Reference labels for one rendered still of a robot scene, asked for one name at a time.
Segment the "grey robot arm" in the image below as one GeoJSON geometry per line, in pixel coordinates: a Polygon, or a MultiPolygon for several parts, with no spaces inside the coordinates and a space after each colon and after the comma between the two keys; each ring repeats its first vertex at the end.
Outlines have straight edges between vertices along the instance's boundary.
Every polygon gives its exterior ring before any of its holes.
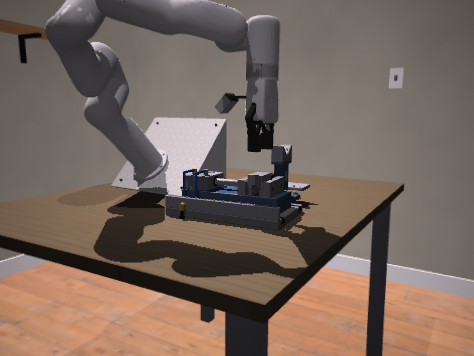
{"type": "Polygon", "coordinates": [[[280,22],[276,17],[255,16],[247,22],[236,9],[208,0],[66,0],[46,24],[47,39],[75,88],[89,97],[86,120],[134,166],[138,179],[160,174],[168,157],[131,118],[122,115],[129,86],[115,52],[88,41],[106,16],[164,35],[215,41],[224,52],[247,51],[246,78],[278,78],[280,22]]]}

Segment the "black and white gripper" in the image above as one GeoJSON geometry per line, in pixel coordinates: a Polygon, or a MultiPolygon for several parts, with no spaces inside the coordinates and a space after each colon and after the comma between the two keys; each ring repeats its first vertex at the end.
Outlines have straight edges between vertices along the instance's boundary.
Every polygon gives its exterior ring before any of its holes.
{"type": "Polygon", "coordinates": [[[245,116],[248,134],[247,151],[272,150],[274,123],[278,121],[278,87],[277,81],[274,80],[278,78],[248,77],[246,80],[248,81],[245,116]],[[259,135],[261,128],[262,133],[259,135]]]}

